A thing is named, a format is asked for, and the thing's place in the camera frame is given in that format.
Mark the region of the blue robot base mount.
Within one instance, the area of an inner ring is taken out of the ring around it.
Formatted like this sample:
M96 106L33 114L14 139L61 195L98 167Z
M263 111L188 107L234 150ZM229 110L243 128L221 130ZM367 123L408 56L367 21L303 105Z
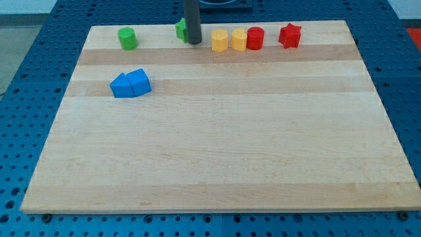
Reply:
M199 0L201 10L250 10L253 0Z

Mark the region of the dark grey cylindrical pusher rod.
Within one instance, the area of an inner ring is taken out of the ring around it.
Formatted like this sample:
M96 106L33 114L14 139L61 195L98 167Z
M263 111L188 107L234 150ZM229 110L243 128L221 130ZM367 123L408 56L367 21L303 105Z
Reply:
M188 43L197 45L202 42L199 1L183 0L183 7Z

